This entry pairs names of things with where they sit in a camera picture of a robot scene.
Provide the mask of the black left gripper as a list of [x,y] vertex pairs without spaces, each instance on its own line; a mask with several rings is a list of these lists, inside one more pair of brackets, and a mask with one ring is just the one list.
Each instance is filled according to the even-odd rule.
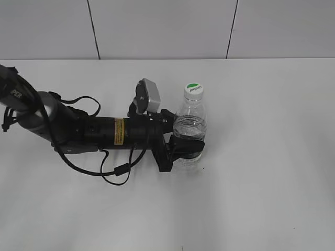
[[176,115],[167,109],[160,112],[139,115],[136,105],[131,104],[128,118],[114,119],[114,146],[125,149],[151,150],[160,172],[170,172],[171,159],[194,159],[202,153],[205,143],[202,140],[184,139],[172,135],[166,144],[164,135],[171,133]]

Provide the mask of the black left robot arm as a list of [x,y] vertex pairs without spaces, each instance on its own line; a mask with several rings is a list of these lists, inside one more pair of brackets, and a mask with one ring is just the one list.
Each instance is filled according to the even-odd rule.
[[125,118],[101,117],[73,107],[54,92],[38,92],[14,67],[1,66],[1,103],[5,106],[2,129],[12,124],[49,141],[61,158],[103,150],[150,150],[159,171],[170,172],[173,162],[199,153],[202,140],[172,135],[175,116],[160,109],[160,96],[154,82],[143,78]]

